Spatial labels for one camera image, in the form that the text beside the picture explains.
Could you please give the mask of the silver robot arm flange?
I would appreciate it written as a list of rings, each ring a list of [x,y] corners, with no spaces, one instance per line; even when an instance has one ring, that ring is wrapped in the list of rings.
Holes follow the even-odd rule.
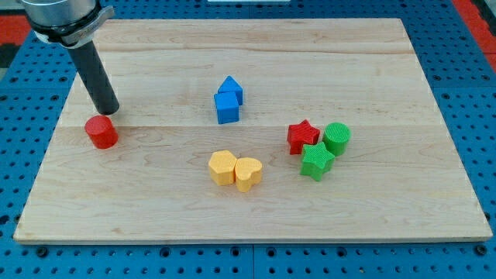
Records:
[[[98,0],[19,0],[39,40],[68,49],[92,41],[94,33],[115,15]]]

